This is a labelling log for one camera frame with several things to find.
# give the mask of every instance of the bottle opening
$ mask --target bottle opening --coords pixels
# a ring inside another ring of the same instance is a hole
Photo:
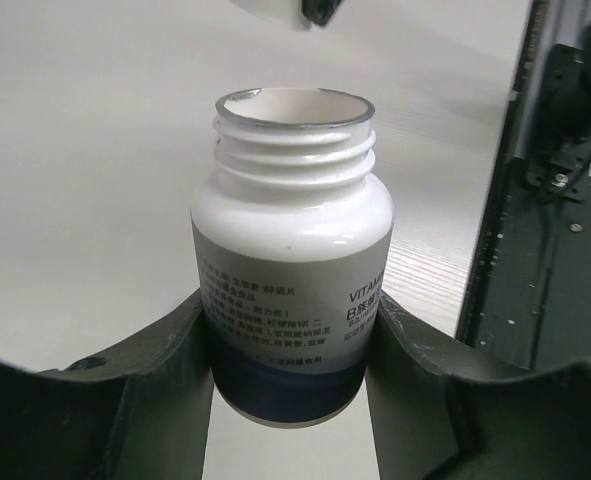
[[[365,98],[317,88],[257,88],[222,97],[225,118],[281,127],[342,126],[369,120],[375,107]]]

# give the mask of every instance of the vitamin bottle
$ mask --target vitamin bottle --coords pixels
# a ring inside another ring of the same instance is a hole
[[[213,376],[253,419],[323,421],[359,390],[393,226],[375,109],[261,88],[216,104],[217,168],[191,216]]]

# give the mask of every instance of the screw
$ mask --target screw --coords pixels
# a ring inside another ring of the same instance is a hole
[[[563,187],[568,183],[568,177],[563,173],[558,173],[555,175],[555,180],[551,182],[554,187]]]

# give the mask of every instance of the dark blue label band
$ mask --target dark blue label band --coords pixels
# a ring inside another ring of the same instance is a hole
[[[313,421],[344,407],[358,392],[365,363],[320,375],[293,373],[249,359],[211,329],[212,369],[220,393],[254,417],[278,423]]]

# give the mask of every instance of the bottle neck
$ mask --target bottle neck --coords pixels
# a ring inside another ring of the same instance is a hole
[[[280,128],[218,116],[215,160],[222,181],[239,189],[314,195],[359,187],[373,169],[370,119],[346,126]]]

